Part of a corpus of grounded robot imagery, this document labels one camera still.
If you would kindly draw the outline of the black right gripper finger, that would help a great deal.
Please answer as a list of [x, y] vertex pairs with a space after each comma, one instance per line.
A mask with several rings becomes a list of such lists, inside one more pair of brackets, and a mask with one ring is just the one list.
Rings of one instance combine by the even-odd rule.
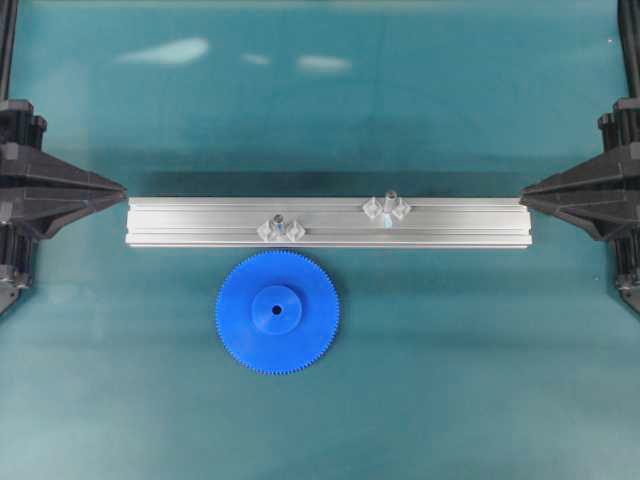
[[522, 198], [587, 190], [599, 186], [622, 184], [639, 178], [639, 145], [615, 147], [564, 172], [551, 175], [537, 184], [526, 187]]
[[521, 203], [584, 230], [596, 241], [639, 227], [639, 197], [624, 194], [523, 194]]

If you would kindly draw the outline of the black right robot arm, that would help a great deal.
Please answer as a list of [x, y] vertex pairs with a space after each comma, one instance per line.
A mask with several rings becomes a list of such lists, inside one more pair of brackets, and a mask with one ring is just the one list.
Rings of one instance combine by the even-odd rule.
[[619, 1], [617, 22], [629, 95], [598, 119], [603, 152], [526, 187], [520, 203], [612, 246], [615, 287], [639, 310], [639, 3]]

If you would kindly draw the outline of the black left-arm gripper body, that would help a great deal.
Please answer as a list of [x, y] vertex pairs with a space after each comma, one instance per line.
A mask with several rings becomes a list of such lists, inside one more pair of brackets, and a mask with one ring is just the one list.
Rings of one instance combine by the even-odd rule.
[[[1, 102], [1, 144], [16, 143], [42, 149], [46, 120], [34, 114], [26, 100]], [[5, 314], [20, 298], [22, 289], [33, 280], [37, 243], [9, 223], [9, 203], [1, 201], [1, 313]]]

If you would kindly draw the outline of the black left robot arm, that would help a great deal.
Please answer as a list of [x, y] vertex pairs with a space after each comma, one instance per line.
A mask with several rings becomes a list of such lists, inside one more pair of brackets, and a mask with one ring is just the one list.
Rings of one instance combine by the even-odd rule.
[[127, 198], [124, 186], [42, 150], [46, 120], [9, 97], [17, 1], [1, 3], [1, 312], [31, 287], [39, 242]]

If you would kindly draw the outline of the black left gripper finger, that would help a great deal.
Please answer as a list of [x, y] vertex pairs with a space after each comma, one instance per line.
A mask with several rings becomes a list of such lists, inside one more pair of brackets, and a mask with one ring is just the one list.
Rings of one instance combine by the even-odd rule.
[[125, 197], [125, 187], [27, 145], [1, 146], [1, 186], [87, 190]]
[[124, 200], [124, 192], [2, 192], [1, 222], [27, 237], [52, 238], [66, 225]]

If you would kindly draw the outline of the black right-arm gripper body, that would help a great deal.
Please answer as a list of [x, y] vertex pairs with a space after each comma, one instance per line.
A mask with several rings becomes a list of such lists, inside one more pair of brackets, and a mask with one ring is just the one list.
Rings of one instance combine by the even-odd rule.
[[613, 189], [624, 194], [618, 213], [627, 222], [610, 242], [615, 251], [615, 286], [621, 299], [639, 313], [639, 99], [621, 98], [598, 120], [604, 153], [615, 161], [620, 178]]

